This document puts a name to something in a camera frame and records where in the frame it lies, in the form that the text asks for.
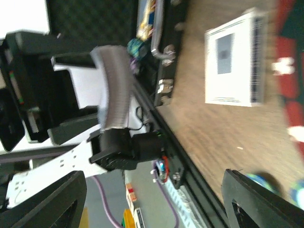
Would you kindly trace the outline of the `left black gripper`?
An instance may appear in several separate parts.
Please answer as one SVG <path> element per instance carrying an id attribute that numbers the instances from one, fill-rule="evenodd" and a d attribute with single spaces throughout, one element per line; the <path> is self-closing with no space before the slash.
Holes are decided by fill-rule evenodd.
<path id="1" fill-rule="evenodd" d="M 33 142 L 62 145 L 98 125 L 97 107 L 80 108 L 66 69 L 96 69 L 91 43 L 29 31 L 8 33 L 0 44 L 0 141 L 12 151 Z"/>

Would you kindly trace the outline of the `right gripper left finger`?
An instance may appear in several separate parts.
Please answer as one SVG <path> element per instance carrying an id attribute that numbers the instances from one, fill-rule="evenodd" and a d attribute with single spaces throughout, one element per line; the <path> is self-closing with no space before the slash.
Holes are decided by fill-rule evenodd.
<path id="1" fill-rule="evenodd" d="M 1 187 L 2 228 L 77 228 L 86 200 L 86 178 L 72 171 L 60 179 L 15 175 Z"/>

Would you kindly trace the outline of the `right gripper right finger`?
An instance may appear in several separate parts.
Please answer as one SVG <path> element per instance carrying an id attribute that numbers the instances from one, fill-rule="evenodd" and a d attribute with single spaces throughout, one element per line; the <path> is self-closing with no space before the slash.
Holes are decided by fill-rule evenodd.
<path id="1" fill-rule="evenodd" d="M 302 228 L 304 211 L 237 170 L 224 173 L 221 192 L 232 228 Z"/>

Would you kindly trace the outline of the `green poker chip stack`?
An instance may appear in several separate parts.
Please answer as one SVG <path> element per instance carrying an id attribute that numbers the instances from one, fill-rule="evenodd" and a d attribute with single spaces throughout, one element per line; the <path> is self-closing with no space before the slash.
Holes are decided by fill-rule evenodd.
<path id="1" fill-rule="evenodd" d="M 281 183 L 270 173 L 259 171 L 247 173 L 246 176 L 281 198 L 285 196 Z"/>

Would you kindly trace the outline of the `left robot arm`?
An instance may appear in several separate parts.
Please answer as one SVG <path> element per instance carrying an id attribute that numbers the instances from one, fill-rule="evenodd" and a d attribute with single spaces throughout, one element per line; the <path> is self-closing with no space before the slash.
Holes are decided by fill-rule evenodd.
<path id="1" fill-rule="evenodd" d="M 55 70 L 52 59 L 89 54 L 101 83 L 99 103 L 80 108 L 68 69 Z M 159 131 L 129 126 L 135 78 L 121 45 L 97 46 L 53 35 L 16 31 L 0 46 L 0 140 L 11 152 L 24 136 L 50 142 L 41 150 L 14 153 L 11 161 L 50 157 L 47 163 L 14 174 L 5 203 L 12 209 L 71 171 L 86 177 L 112 170 L 134 170 L 165 155 Z"/>

